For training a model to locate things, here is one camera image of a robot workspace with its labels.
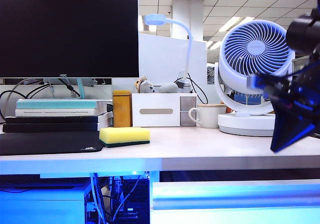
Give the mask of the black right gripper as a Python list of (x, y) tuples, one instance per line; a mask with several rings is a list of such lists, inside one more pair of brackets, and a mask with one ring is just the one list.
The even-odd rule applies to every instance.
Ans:
[(320, 130), (320, 68), (306, 66), (284, 76), (259, 76), (275, 111), (270, 149), (279, 152)]

